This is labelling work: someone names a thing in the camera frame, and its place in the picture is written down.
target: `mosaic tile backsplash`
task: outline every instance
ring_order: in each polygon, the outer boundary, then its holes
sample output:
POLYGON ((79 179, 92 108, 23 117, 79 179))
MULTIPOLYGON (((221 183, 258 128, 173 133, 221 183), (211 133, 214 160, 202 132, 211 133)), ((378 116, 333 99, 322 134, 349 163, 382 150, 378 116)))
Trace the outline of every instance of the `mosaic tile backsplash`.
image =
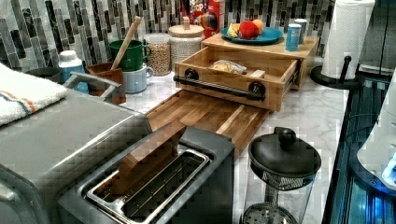
MULTIPOLYGON (((144 19, 136 37, 180 24, 178 0, 2 0, 0 61, 14 69, 57 66, 58 54, 73 49, 85 65, 111 61, 108 43, 123 39, 134 18, 144 19)), ((260 19, 287 32, 294 19, 308 20, 306 35, 321 36, 323 54, 332 1, 225 0, 225 25, 260 19)))

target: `paper towel holder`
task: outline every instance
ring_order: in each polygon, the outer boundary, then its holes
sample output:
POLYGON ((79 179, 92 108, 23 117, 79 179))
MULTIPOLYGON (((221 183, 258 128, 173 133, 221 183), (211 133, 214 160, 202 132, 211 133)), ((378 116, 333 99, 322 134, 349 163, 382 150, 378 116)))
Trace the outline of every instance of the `paper towel holder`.
MULTIPOLYGON (((340 78, 327 77, 323 75, 321 73, 322 66, 317 66, 312 69, 311 78, 316 83, 322 86, 326 86, 338 90, 356 90, 359 88, 361 84, 361 77, 356 75, 355 78, 346 80, 347 69, 349 67, 350 61, 352 61, 352 58, 350 56, 346 56, 344 58, 344 66, 343 66, 343 70, 341 71, 340 78)), ((355 74, 358 74, 359 66, 360 65, 358 64, 355 74)))

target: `black stovetop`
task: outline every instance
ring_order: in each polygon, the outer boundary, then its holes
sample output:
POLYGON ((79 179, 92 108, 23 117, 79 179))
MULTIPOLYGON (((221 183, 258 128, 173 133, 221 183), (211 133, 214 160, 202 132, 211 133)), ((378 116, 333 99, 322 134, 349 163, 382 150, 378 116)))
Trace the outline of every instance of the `black stovetop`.
POLYGON ((388 78, 366 77, 349 92, 322 223, 395 223, 396 203, 365 188, 347 166, 351 145, 368 138, 388 87, 388 78))

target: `glass jar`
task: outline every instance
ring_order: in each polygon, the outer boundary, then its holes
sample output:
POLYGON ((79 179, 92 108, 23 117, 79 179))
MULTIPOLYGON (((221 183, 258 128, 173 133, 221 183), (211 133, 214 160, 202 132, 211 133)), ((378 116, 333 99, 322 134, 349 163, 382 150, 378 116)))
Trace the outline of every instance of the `glass jar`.
POLYGON ((148 65, 154 69, 154 76, 162 77, 168 75, 170 70, 170 45, 168 34, 148 34, 144 39, 151 49, 151 55, 148 58, 148 65))

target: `blue plate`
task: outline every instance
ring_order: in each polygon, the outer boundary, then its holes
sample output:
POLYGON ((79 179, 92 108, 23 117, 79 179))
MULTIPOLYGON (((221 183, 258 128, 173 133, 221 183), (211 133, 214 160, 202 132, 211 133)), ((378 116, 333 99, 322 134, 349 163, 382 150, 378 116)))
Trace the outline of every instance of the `blue plate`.
POLYGON ((264 32, 262 32, 261 35, 257 36, 256 39, 254 40, 246 40, 246 39, 241 39, 239 37, 232 37, 230 35, 227 35, 229 27, 224 27, 221 29, 221 34, 224 36, 224 38, 231 40, 235 43, 239 44, 251 44, 251 45, 271 45, 275 44, 275 42, 282 37, 282 32, 271 27, 265 27, 264 32))

